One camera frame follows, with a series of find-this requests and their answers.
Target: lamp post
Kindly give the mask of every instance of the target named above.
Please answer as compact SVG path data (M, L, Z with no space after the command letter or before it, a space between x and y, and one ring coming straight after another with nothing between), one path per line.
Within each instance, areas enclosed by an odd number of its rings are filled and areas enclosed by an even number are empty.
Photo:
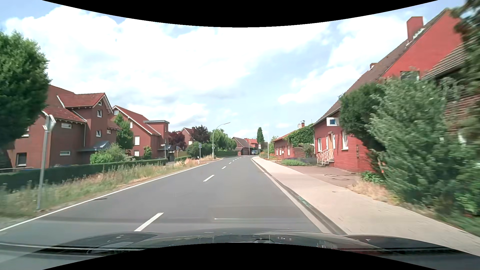
M212 158L213 158L213 159L215 159L215 142L214 142L214 141L215 141L215 140L214 140L214 138L215 138L215 131L217 130L218 127L216 127L216 129L213 130L213 135L212 135Z

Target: sidewalk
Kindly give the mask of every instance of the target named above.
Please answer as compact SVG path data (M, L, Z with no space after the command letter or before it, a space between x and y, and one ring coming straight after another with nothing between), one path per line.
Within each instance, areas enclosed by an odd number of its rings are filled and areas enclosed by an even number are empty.
M253 161L322 212L347 234L403 237L480 256L480 237L274 162L259 157L253 158Z

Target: cloud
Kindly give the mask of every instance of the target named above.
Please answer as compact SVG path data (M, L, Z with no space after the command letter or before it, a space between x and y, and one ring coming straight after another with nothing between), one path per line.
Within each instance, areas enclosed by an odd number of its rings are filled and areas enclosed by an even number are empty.
M287 123L278 123L276 124L276 128L286 128L286 127L289 127L289 126L292 126L291 124L287 124Z
M118 24L66 6L43 17L5 22L6 32L16 29L38 42L50 60L53 85L79 94L105 92L115 104L130 104L152 118L170 117L166 120L179 125L205 119L206 113L178 108L205 110L195 105L202 103L198 97L231 96L232 87L265 56L289 53L313 40L321 43L328 26L213 28L129 18ZM175 27L182 33L173 35Z
M407 38L405 21L391 14L341 21L337 34L343 39L333 48L326 69L314 69L305 78L295 78L291 82L292 93L279 96L277 101L334 102L368 70L370 63L381 60Z

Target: road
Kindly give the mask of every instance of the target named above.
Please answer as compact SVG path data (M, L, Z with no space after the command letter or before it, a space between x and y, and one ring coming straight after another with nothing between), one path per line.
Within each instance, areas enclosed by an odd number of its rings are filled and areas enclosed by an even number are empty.
M104 233L227 227L319 232L251 158L214 161L59 211L0 232L0 242L57 245Z

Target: white solid edge line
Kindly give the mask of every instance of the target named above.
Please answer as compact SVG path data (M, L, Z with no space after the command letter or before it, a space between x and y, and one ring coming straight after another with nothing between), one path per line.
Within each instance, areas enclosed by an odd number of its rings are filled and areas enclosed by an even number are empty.
M288 191L286 191L282 186L280 186L275 179L268 175L254 160L250 159L264 174L268 177L299 209L302 213L323 233L332 233L325 225L323 225L316 217L310 213L305 206L298 202Z
M188 170L195 169L195 168L198 168L198 167L207 165L207 164L208 164L208 163L205 163L205 164L202 164L202 165L199 165L199 166L196 166L196 167L193 167L193 168L189 168L189 169L186 169L186 170L183 170L183 171L180 171L180 172L175 172L175 173L172 173L172 174L169 174L169 175L162 176L162 177L160 177L160 178L155 178L155 179L150 180L150 181L147 181L147 182L143 182L143 183L140 183L140 184L136 184L136 185L133 185L133 186L129 186L129 187L126 187L126 188L124 188L124 189L117 190L117 191L114 191L114 192L112 192L112 193L108 193L108 194L102 195L102 196L100 196L100 197L96 197L96 198L93 198L93 199L90 199L90 200L86 200L86 201L83 201L83 202L80 202L80 203L77 203L77 204L74 204L74 205L70 205L70 206L67 206L67 207L65 207L65 208L62 208L62 209L55 210L55 211L53 211L53 212L47 213L47 214L45 214L45 215L41 215L41 216L38 216L38 217L36 217L36 218L32 218L32 219L29 219L29 220L25 220L25 221L19 222L19 223L14 224L14 225L10 225L10 226L8 226L8 227L5 227L5 228L3 228L3 229L0 229L0 232L3 232L3 231L5 231L5 230L7 230L7 229L16 227L16 226L18 226L18 225L25 224L25 223L30 222L30 221L37 220L37 219L42 218L42 217L46 217L46 216L51 215L51 214L58 213L58 212L63 211L63 210L67 210L68 208L72 208L72 207L74 207L74 206L78 206L78 205L80 205L80 204L84 204L84 203L89 202L89 201L93 201L93 200L96 200L96 199L100 199L100 198L103 198L103 197L105 197L105 196L109 196L109 195L115 194L115 193L120 192L120 191L124 191L124 190L130 189L130 188L136 187L136 186L140 186L140 185L143 185L143 184L146 184L146 183L150 183L150 182L153 182L153 181L156 181L156 180L160 180L160 179L162 179L162 178L175 175L175 174L177 174L177 173L186 172L186 171L188 171Z
M140 232L141 230L145 229L146 226L150 225L153 221L158 219L163 213L158 213L155 216L153 216L151 219L147 220L144 224L142 224L140 227L138 227L134 232Z
M207 182L208 179L212 178L214 176L214 174L212 174L210 177L208 177L207 179L204 180L204 182Z

